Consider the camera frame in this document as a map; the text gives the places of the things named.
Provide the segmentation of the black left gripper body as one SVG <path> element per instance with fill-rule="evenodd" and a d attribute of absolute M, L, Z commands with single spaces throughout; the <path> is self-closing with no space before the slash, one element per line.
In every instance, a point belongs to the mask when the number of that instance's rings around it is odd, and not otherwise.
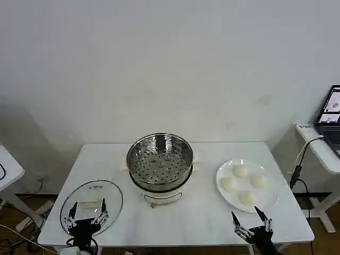
<path fill-rule="evenodd" d="M 68 245 L 78 247 L 81 251 L 98 251 L 98 244 L 93 235 L 100 231 L 99 224 L 92 224 L 93 219 L 81 219 L 75 221 L 75 226 L 68 228 L 72 236 L 68 239 Z"/>

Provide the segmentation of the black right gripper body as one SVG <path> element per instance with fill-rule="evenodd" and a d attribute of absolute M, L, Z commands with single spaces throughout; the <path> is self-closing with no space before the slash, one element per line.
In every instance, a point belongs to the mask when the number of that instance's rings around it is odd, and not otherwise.
<path fill-rule="evenodd" d="M 271 241 L 273 231 L 266 229 L 265 226 L 257 226 L 248 229 L 250 237 L 245 240 L 253 244 L 260 252 L 261 255 L 278 255 L 278 250 Z"/>

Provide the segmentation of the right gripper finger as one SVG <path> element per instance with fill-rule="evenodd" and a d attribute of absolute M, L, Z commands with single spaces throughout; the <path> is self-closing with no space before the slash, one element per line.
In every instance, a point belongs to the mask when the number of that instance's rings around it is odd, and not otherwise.
<path fill-rule="evenodd" d="M 245 229 L 244 227 L 241 226 L 238 218 L 236 217 L 235 213 L 231 212 L 232 218 L 233 218 L 233 224 L 234 224 L 234 232 L 239 236 L 239 237 L 251 237 L 251 233 Z"/>
<path fill-rule="evenodd" d="M 273 231 L 271 225 L 272 225 L 272 219 L 271 218 L 268 218 L 266 216 L 266 214 L 261 211 L 257 206 L 254 207 L 258 216 L 260 217 L 260 219 L 262 220 L 263 222 L 263 225 L 262 226 L 257 226 L 255 227 L 256 230 L 263 230 L 263 231 Z"/>

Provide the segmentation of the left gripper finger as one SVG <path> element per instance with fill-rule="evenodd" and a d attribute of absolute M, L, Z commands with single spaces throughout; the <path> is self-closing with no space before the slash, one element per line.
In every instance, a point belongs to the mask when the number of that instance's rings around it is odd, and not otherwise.
<path fill-rule="evenodd" d="M 77 212 L 77 206 L 78 203 L 75 202 L 73 207 L 69 210 L 68 216 L 64 217 L 64 222 L 66 223 L 68 228 L 72 228 L 73 226 L 75 226 L 75 215 Z"/>
<path fill-rule="evenodd" d="M 92 224 L 104 225 L 109 219 L 105 198 L 102 199 L 100 214 L 92 220 Z"/>

